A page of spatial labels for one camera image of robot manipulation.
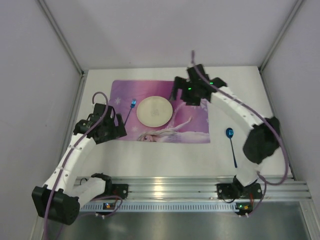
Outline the cream round plate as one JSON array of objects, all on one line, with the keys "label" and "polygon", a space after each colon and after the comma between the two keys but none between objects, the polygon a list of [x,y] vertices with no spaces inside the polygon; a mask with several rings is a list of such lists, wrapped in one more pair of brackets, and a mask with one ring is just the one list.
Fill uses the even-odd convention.
[{"label": "cream round plate", "polygon": [[172,115],[172,104],[161,96],[150,96],[143,99],[136,109],[139,122],[149,128],[164,126]]}]

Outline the purple printed placemat cloth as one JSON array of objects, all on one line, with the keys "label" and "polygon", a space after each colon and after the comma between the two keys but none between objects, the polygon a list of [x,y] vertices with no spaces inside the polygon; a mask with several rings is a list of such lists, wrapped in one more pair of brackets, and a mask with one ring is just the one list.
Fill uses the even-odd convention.
[{"label": "purple printed placemat cloth", "polygon": [[199,106],[186,105],[179,97],[171,102],[173,114],[168,123],[160,127],[147,127],[140,123],[136,110],[139,103],[151,96],[168,99],[173,87],[165,80],[114,80],[109,104],[126,120],[132,99],[136,105],[125,125],[127,135],[123,141],[162,142],[178,144],[207,144],[210,142],[208,101]]}]

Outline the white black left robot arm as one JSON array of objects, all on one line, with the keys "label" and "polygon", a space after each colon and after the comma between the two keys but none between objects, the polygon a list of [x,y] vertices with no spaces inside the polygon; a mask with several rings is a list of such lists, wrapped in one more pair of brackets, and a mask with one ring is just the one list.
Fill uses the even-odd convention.
[{"label": "white black left robot arm", "polygon": [[69,146],[52,175],[43,186],[33,189],[31,197],[38,216],[71,225],[80,209],[95,198],[125,199],[128,184],[114,184],[106,174],[94,173],[78,186],[75,182],[95,146],[126,135],[122,115],[113,106],[96,103],[93,113],[75,125]]}]

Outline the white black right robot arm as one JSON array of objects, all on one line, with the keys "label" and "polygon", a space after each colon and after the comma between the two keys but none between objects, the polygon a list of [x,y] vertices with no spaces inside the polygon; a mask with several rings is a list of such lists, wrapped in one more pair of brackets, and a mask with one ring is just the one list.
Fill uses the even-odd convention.
[{"label": "white black right robot arm", "polygon": [[189,67],[188,77],[176,76],[170,101],[177,98],[188,106],[200,106],[206,100],[229,115],[246,134],[242,151],[245,162],[238,167],[233,183],[239,189],[247,188],[258,179],[264,159],[279,148],[280,122],[272,117],[255,113],[233,93],[228,84],[219,77],[211,79],[202,64]]}]

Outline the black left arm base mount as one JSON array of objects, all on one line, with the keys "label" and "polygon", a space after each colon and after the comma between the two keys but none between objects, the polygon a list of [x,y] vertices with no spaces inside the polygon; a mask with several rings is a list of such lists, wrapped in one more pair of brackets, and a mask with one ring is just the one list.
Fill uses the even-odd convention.
[{"label": "black left arm base mount", "polygon": [[79,182],[81,192],[89,193],[90,200],[116,196],[127,198],[129,185],[126,183],[113,183],[112,178],[107,175],[94,174],[90,178],[81,178]]}]

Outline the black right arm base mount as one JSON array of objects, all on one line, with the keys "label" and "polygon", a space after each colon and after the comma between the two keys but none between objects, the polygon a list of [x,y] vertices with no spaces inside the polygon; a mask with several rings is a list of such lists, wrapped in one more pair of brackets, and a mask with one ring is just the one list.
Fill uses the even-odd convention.
[{"label": "black right arm base mount", "polygon": [[232,182],[218,183],[216,189],[217,198],[227,202],[240,199],[260,200],[263,196],[261,185],[257,183],[257,180],[247,186],[243,186],[236,176],[233,177]]}]

